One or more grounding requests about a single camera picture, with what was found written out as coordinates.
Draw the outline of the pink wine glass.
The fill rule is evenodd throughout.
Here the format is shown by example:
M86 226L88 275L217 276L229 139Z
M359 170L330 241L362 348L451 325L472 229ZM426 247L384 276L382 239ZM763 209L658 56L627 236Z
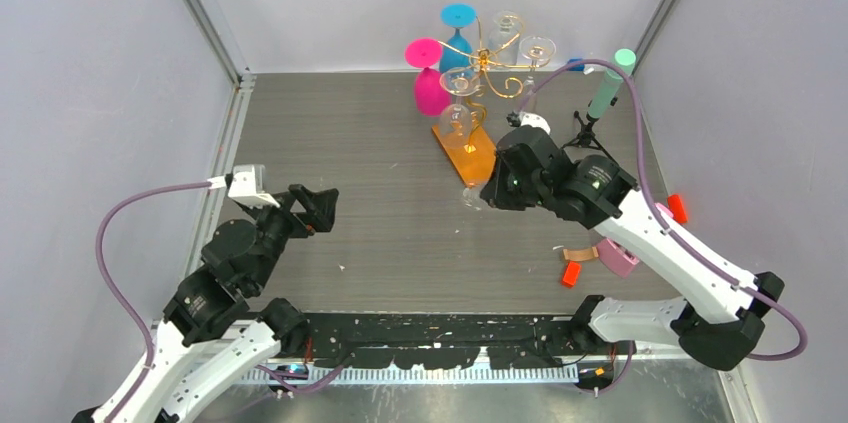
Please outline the pink wine glass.
M440 116L451 103L451 96L441 86L441 73L434 68L442 53L442 46L432 38L416 39L404 51L406 63L419 69L413 83L413 96L417 110L425 116Z

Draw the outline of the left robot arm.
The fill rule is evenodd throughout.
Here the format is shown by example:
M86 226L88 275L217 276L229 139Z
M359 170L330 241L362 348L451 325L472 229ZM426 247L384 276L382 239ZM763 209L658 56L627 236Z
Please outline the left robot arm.
M259 362L276 356L301 356L312 338L304 313L283 298L273 299L232 344L200 371L188 369L231 326L247 315L248 299L264 290L291 239L327 233L335 223L340 193L313 192L293 184L271 194L259 182L233 174L198 183L222 190L247 214L215 230L200 252L201 265L183 279L152 330L128 302L106 267L106 229L126 206L152 196L151 191L118 203L102 220L95 257L104 282L141 330L145 351L118 390L97 407L79 411L76 422L190 422L230 382Z

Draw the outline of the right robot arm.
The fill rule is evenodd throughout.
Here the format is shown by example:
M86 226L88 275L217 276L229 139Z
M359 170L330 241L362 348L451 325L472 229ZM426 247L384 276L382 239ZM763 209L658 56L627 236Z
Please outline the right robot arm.
M612 240L679 292L655 301L590 295L571 322L571 340L584 353L609 343L676 345L721 371L751 358L765 331L769 306L783 281L752 274L706 247L644 198L636 179L613 160L592 154L572 161L541 128L521 126L495 147L495 165L481 198L491 207L540 207Z

